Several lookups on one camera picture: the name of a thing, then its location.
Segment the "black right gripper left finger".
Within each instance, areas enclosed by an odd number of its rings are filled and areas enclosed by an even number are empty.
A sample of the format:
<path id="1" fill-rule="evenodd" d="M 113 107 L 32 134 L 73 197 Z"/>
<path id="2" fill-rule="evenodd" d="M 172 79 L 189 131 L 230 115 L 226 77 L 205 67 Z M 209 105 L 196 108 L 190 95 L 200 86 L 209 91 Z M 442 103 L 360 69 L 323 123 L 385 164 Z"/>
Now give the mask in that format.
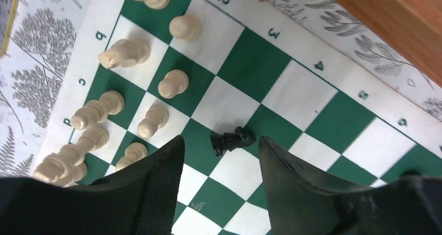
<path id="1" fill-rule="evenodd" d="M 171 234 L 185 158 L 174 137 L 89 185 L 1 179 L 1 234 Z"/>

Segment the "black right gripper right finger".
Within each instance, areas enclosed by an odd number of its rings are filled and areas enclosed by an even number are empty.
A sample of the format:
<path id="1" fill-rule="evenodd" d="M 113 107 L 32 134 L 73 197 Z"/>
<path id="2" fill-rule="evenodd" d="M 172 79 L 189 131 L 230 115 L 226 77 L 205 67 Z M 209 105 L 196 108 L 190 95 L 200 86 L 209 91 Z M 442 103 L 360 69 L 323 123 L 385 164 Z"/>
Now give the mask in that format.
<path id="1" fill-rule="evenodd" d="M 374 188 L 264 135 L 258 151 L 272 234 L 441 234 L 441 177 L 407 175 Z"/>

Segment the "black piece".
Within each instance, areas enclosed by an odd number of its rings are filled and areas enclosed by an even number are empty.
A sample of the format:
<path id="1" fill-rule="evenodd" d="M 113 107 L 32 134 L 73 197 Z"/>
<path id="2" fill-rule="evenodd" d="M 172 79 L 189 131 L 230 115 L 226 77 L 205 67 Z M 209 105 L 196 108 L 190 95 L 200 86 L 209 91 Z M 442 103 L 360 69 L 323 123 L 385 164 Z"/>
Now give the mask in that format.
<path id="1" fill-rule="evenodd" d="M 227 151 L 237 148 L 251 146 L 256 142 L 255 135 L 239 126 L 234 133 L 224 133 L 223 135 L 214 133 L 210 135 L 210 141 L 216 157 L 223 157 Z"/>

